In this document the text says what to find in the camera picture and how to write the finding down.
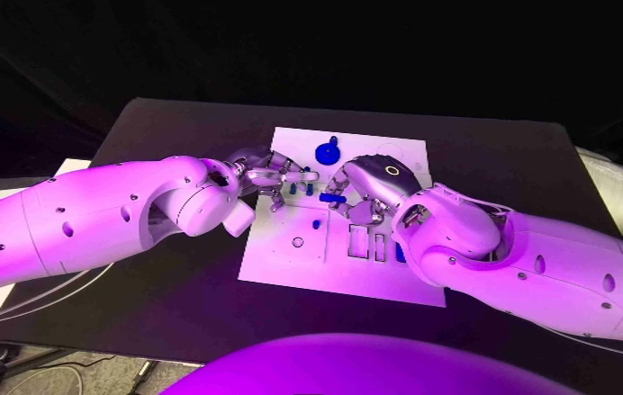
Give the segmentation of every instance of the black background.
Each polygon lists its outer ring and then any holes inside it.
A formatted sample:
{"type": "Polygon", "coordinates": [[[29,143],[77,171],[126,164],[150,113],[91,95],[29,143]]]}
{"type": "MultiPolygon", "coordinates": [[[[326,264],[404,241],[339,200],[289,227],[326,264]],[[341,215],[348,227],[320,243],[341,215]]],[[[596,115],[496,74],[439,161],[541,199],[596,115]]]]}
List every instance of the black background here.
{"type": "Polygon", "coordinates": [[[0,0],[2,175],[91,158],[139,96],[555,121],[617,160],[615,2],[0,0]]]}
{"type": "MultiPolygon", "coordinates": [[[[243,140],[270,144],[276,126],[358,134],[387,130],[394,137],[424,139],[436,181],[519,211],[617,234],[579,153],[551,123],[142,99],[123,111],[94,164],[176,154],[222,159],[243,140]]],[[[245,197],[253,207],[256,199],[245,197]]],[[[247,238],[248,230],[234,238],[221,226],[196,238],[173,235],[117,262],[84,292],[3,322],[0,339],[209,362],[268,339],[372,333],[493,357],[587,393],[617,392],[623,355],[560,337],[449,289],[440,309],[238,281],[247,238]]],[[[530,288],[530,280],[519,283],[530,288]]],[[[58,284],[58,277],[20,283],[7,305],[58,284]]],[[[597,342],[620,349],[620,341],[597,342]]]]}

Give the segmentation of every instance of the circular sensor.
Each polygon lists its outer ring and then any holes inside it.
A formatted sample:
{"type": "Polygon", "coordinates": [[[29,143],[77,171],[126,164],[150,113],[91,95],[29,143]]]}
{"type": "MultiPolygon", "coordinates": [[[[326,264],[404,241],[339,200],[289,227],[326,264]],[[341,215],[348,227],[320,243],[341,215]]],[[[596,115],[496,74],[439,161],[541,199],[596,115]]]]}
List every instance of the circular sensor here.
{"type": "Polygon", "coordinates": [[[398,176],[398,169],[394,166],[388,166],[385,168],[385,172],[391,175],[391,176],[398,176]]]}

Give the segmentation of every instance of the robotic hand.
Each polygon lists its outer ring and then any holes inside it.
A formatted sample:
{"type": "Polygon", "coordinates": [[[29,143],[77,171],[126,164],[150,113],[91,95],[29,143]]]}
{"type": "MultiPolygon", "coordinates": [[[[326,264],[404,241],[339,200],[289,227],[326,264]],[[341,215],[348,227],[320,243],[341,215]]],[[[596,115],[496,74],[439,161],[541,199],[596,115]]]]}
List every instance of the robotic hand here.
{"type": "Polygon", "coordinates": [[[368,226],[394,217],[393,240],[427,283],[547,328],[623,339],[620,239],[478,201],[442,184],[423,190],[388,156],[348,161],[325,193],[341,195],[348,185],[364,202],[333,202],[331,209],[368,226]]]}
{"type": "Polygon", "coordinates": [[[169,157],[54,177],[0,200],[0,286],[100,267],[219,223],[237,237],[254,222],[240,197],[270,195],[277,211],[283,183],[305,189],[318,179],[264,148],[243,149],[224,162],[169,157]]]}

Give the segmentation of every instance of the white cable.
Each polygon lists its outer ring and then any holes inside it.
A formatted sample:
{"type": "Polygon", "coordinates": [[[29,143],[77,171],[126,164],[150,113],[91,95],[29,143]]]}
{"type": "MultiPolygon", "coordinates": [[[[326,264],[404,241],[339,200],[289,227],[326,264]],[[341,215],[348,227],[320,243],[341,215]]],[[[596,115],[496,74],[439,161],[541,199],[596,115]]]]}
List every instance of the white cable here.
{"type": "Polygon", "coordinates": [[[609,352],[619,353],[620,355],[623,355],[623,351],[622,350],[616,350],[615,348],[610,348],[610,347],[606,347],[606,346],[600,346],[599,344],[590,343],[589,341],[584,341],[583,339],[577,339],[576,337],[571,337],[570,335],[564,334],[563,332],[558,332],[555,329],[545,328],[541,325],[537,325],[537,326],[540,326],[544,329],[548,329],[554,334],[557,334],[561,337],[566,337],[568,339],[573,339],[574,341],[579,341],[581,344],[586,344],[587,346],[593,346],[593,347],[602,348],[603,350],[607,350],[609,352]]]}
{"type": "Polygon", "coordinates": [[[7,320],[15,319],[16,317],[22,317],[26,314],[31,314],[32,312],[36,312],[38,310],[42,310],[44,308],[51,307],[55,303],[59,303],[61,301],[65,301],[75,293],[78,293],[82,289],[85,289],[98,280],[98,278],[101,277],[101,275],[104,273],[107,273],[107,271],[111,269],[111,267],[113,267],[113,264],[110,264],[107,266],[107,268],[101,271],[101,273],[98,274],[98,276],[78,290],[75,290],[74,292],[71,292],[69,294],[67,294],[61,299],[56,299],[54,302],[49,302],[46,305],[44,305],[44,307],[35,308],[31,311],[22,312],[16,316],[10,316],[10,317],[6,317],[6,318],[0,319],[0,321],[7,321],[7,320]]]}
{"type": "Polygon", "coordinates": [[[10,311],[16,310],[18,308],[22,308],[25,305],[28,305],[29,303],[33,303],[35,301],[39,301],[45,296],[48,296],[48,294],[52,294],[54,292],[56,292],[59,289],[62,289],[68,284],[71,284],[82,275],[87,274],[88,271],[82,271],[81,273],[78,273],[65,283],[62,283],[61,285],[58,285],[54,289],[48,290],[45,293],[42,293],[39,296],[35,296],[32,299],[28,299],[25,302],[19,303],[18,305],[15,305],[13,307],[7,308],[6,310],[0,311],[0,316],[7,314],[10,311]]]}
{"type": "Polygon", "coordinates": [[[55,370],[71,370],[71,372],[75,375],[75,378],[78,379],[78,395],[82,395],[82,390],[85,387],[85,384],[82,382],[82,376],[78,373],[78,371],[75,371],[75,368],[71,368],[69,366],[55,366],[54,368],[45,368],[39,373],[35,373],[29,378],[23,379],[22,382],[19,382],[19,385],[6,393],[6,395],[10,395],[22,386],[22,384],[28,382],[31,379],[33,379],[39,374],[48,373],[55,370]]]}

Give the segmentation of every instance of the black curtain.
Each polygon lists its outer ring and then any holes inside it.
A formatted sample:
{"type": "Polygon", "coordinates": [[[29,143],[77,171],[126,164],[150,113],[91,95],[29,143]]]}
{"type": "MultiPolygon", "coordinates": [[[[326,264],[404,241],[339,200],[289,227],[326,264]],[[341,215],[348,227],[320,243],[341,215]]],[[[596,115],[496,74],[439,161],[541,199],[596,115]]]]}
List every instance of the black curtain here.
{"type": "Polygon", "coordinates": [[[0,24],[2,175],[93,157],[137,96],[555,121],[623,155],[594,0],[0,0],[0,24]]]}

